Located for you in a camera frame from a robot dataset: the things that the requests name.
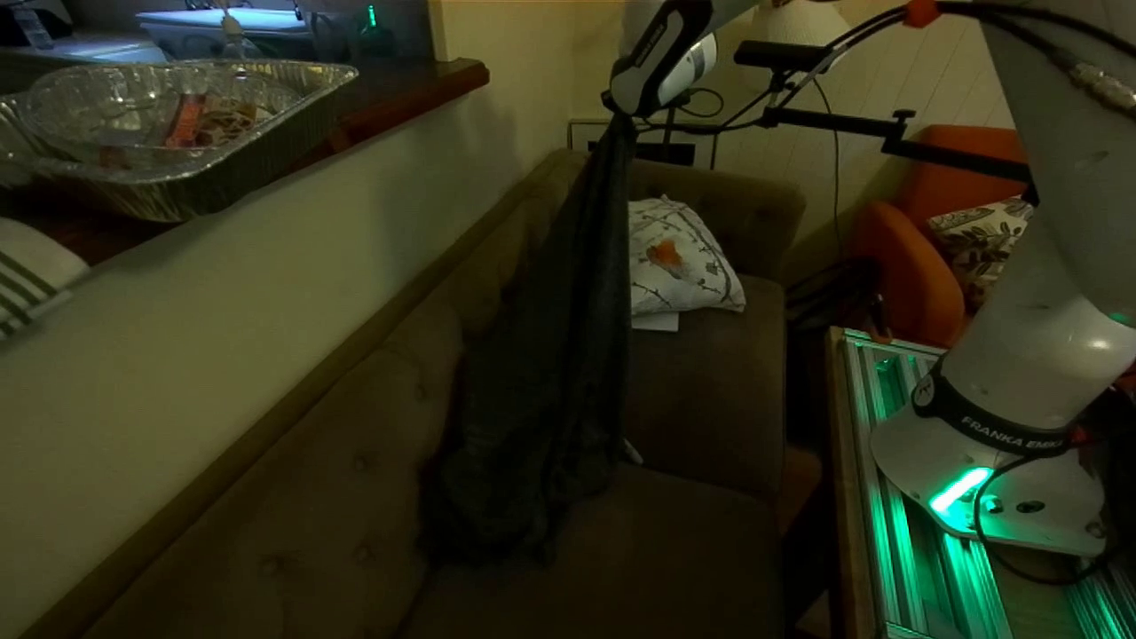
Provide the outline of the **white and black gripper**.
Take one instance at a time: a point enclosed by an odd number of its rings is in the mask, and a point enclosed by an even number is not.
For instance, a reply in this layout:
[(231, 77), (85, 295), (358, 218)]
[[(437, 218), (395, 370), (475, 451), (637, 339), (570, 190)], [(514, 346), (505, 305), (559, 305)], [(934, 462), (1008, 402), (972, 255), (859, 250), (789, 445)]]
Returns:
[(680, 61), (753, 6), (756, 0), (623, 0), (621, 54), (602, 102), (629, 118), (660, 110), (680, 94)]

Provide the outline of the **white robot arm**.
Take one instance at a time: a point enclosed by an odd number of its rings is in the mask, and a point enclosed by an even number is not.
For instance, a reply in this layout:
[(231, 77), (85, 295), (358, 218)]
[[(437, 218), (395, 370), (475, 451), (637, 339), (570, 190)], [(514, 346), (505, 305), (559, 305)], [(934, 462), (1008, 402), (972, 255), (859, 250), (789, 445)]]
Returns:
[(988, 29), (1040, 206), (965, 334), (870, 430), (870, 457), (949, 534), (1073, 557), (1106, 548), (1075, 422), (1136, 359), (1131, 6), (1106, 6), (905, 0), (878, 19)]

